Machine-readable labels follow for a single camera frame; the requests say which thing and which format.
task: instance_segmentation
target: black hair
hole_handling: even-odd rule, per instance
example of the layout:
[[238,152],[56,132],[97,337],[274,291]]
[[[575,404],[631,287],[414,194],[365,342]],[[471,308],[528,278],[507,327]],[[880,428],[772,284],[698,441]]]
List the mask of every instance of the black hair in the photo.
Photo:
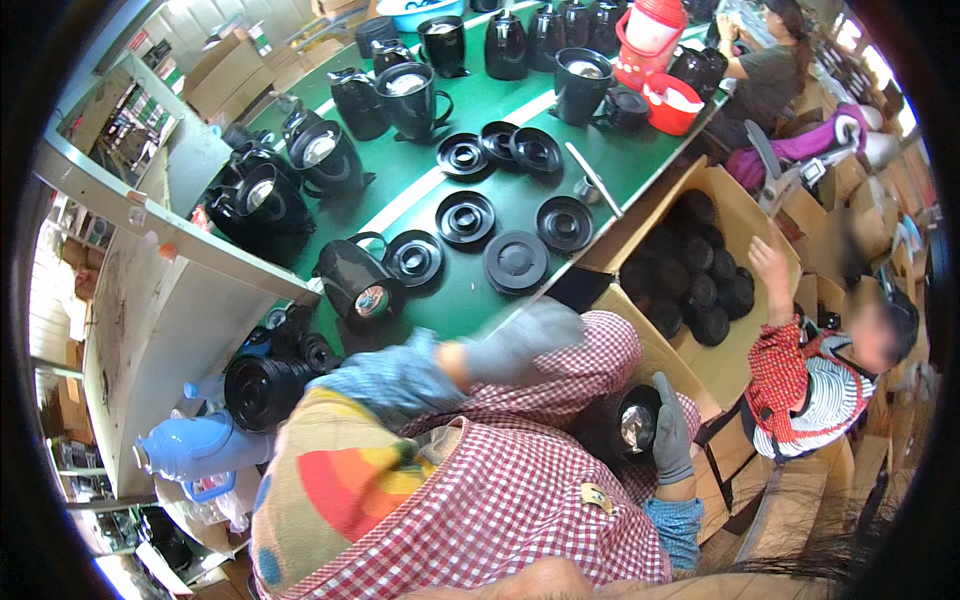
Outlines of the black hair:
[[783,27],[797,40],[794,49],[794,77],[796,78],[797,93],[804,91],[806,86],[806,67],[813,60],[813,49],[810,48],[810,35],[806,31],[806,20],[797,0],[766,0],[763,4],[783,19]]

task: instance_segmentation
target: woman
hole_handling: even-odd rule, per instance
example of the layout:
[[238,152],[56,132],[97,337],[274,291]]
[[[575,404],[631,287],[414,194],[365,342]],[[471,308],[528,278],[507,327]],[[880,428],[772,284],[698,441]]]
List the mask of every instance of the woman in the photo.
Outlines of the woman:
[[874,394],[876,377],[917,343],[916,306],[896,287],[867,289],[845,333],[818,330],[794,314],[780,233],[754,237],[749,257],[767,288],[769,315],[748,359],[754,378],[741,399],[744,431],[757,452],[783,463],[842,436]]
[[777,117],[804,91],[806,67],[813,55],[804,14],[796,0],[768,0],[763,20],[777,45],[737,57],[733,41],[745,32],[728,15],[717,15],[719,50],[728,60],[724,75],[738,81],[736,93],[707,129],[731,149],[750,146],[745,119],[753,120],[766,132],[773,130]]
[[484,339],[417,329],[311,381],[253,506],[260,598],[478,588],[553,557],[595,585],[692,570],[693,402],[654,375],[654,468],[622,482],[564,432],[640,354],[620,317],[543,299]]

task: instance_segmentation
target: white wall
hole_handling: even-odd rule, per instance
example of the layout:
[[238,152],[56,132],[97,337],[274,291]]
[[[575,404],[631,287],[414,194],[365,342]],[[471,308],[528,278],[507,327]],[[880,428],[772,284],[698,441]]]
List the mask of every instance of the white wall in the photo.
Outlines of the white wall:
[[271,45],[282,44],[317,17],[310,11],[310,0],[176,0],[182,12],[174,14],[168,2],[155,14],[144,30],[154,44],[166,38],[177,67],[184,73],[200,61],[210,32],[235,14],[242,14],[253,25],[263,21],[263,33]]

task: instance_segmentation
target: window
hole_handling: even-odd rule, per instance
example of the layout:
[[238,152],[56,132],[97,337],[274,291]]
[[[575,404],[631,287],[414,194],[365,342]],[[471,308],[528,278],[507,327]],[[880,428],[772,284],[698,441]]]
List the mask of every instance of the window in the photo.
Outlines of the window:
[[856,50],[856,44],[862,36],[863,34],[860,32],[860,28],[856,26],[856,23],[848,19],[844,21],[843,26],[840,27],[840,31],[837,33],[837,43],[853,52]]

